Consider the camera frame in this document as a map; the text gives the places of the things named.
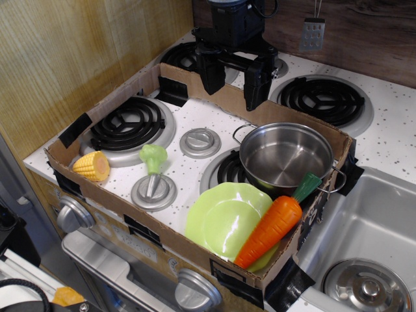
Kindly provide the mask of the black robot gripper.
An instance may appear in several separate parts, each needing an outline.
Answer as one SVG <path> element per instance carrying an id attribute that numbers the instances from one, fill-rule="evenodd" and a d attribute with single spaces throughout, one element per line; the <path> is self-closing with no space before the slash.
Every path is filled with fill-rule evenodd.
<path id="1" fill-rule="evenodd" d="M 263 38 L 265 21 L 278 11 L 266 13 L 264 1 L 209 1 L 212 25 L 196 27 L 196 60 L 203 87 L 213 95 L 225 86 L 225 67 L 244 72 L 246 110 L 254 111 L 268 99 L 277 49 Z"/>

